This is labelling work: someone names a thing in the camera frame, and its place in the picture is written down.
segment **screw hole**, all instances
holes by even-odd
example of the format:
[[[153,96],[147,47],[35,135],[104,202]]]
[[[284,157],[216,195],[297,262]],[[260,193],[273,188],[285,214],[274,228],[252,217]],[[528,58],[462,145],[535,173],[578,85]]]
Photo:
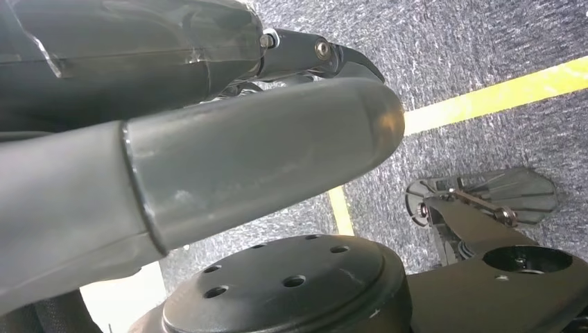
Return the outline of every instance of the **screw hole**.
[[[209,268],[206,268],[204,270],[204,273],[212,273],[214,271],[218,271],[219,269],[221,269],[221,266],[220,265],[210,266]]]
[[[484,254],[482,260],[500,271],[523,274],[558,272],[573,263],[573,257],[565,252],[527,245],[495,248]]]
[[[341,245],[331,248],[331,253],[343,253],[349,250],[349,246]]]
[[[306,281],[306,278],[303,275],[294,275],[286,278],[284,281],[282,281],[282,284],[286,288],[294,288],[303,284],[304,281]]]
[[[204,294],[204,298],[215,298],[216,296],[222,295],[227,290],[229,290],[229,287],[227,286],[220,286],[210,289]]]

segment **black metal bracket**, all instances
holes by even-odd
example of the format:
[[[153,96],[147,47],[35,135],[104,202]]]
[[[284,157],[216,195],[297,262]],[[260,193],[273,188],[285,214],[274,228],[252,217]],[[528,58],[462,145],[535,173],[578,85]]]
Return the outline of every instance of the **black metal bracket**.
[[[321,78],[364,76],[385,81],[374,63],[361,52],[330,43],[320,35],[269,29],[266,36],[269,41],[258,80],[314,75]]]
[[[588,265],[513,228],[555,210],[549,180],[523,168],[417,180],[406,205],[444,266],[408,278],[414,333],[584,332]]]

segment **yellow line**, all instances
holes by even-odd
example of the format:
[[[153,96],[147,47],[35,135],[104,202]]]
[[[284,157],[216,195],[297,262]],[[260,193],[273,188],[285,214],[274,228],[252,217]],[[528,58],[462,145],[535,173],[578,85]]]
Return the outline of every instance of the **yellow line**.
[[[588,56],[404,114],[404,135],[500,112],[588,88]],[[329,191],[340,234],[353,235],[341,186]]]
[[[331,207],[333,207],[333,214],[335,215],[335,222],[337,223],[337,230],[339,234],[346,234],[353,236],[353,226],[351,224],[351,217],[349,217],[349,210],[347,208],[347,201],[341,186],[329,190],[329,200]]]

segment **gray carpet floor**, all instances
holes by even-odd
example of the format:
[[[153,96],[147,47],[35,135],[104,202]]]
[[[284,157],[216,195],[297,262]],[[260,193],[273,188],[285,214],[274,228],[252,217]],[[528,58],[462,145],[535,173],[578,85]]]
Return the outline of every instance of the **gray carpet floor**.
[[[367,55],[407,111],[588,55],[588,3],[561,0],[255,0],[267,27],[317,33]],[[588,89],[406,137],[380,167],[344,186],[355,232],[390,246],[410,273],[438,263],[403,192],[416,178],[530,167],[558,188],[559,211],[528,233],[588,259]],[[335,233],[326,194],[175,250],[167,291],[262,241]]]

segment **gray metal tube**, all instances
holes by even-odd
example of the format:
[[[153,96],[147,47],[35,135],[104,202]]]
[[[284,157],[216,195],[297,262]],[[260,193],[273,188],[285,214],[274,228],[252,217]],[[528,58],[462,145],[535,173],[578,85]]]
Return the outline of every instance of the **gray metal tube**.
[[[135,119],[126,142],[157,239],[173,249],[368,172],[403,133],[391,90],[345,78]]]
[[[0,145],[0,315],[361,175],[404,131],[396,95],[333,79]]]

